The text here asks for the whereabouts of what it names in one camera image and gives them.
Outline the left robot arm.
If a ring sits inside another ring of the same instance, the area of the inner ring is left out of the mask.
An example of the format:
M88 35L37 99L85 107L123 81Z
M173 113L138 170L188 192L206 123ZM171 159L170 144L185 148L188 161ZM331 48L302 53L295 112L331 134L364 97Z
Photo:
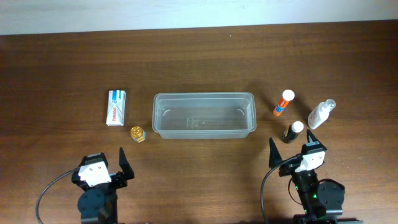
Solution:
M119 166L119 172L110 174L106 156L101 152L83 157L73 172L72 183L84 191L77 203L82 223L118 222L116 191L127 187L128 180L134 178L134 171L122 148L119 150Z

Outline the white spray bottle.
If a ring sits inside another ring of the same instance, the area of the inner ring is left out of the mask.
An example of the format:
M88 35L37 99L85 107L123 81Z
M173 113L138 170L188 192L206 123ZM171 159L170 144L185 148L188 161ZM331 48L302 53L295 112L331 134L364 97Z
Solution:
M310 129L318 128L330 115L336 103L332 99L321 102L308 116L308 126Z

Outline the white Panadol medicine box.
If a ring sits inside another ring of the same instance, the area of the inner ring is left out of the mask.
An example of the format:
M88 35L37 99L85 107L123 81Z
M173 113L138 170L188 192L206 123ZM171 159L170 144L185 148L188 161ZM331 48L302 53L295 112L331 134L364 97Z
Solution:
M126 105L126 92L124 90L110 90L108 96L108 109L106 124L108 126L123 126Z

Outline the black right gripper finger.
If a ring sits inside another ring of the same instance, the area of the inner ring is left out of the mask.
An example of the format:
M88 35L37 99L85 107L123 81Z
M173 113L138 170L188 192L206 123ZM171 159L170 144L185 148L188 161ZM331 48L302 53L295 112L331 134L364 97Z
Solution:
M277 146L272 138L269 138L269 146L270 146L270 153L269 153L269 168L273 169L278 167L282 163L282 158L277 149Z
M327 151L327 148L315 137L310 129L307 129L306 147L309 152Z

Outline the small gold-lidded jar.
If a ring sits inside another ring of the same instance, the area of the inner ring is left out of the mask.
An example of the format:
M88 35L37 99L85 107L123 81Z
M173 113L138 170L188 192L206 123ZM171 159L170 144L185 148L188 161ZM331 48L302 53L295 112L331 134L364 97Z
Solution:
M142 142L146 138L146 132L139 126L134 126L130 130L130 135L135 142Z

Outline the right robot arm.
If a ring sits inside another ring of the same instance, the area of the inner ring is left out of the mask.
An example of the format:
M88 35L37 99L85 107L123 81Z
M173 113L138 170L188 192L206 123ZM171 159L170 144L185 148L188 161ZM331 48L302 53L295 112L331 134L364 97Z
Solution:
M332 180L319 180L315 172L325 161L327 148L307 130L307 143L301 153L283 160L273 139L269 140L268 174L279 169L279 176L291 176L291 181L304 209L303 215L294 215L293 223L337 223L343 214L345 187Z

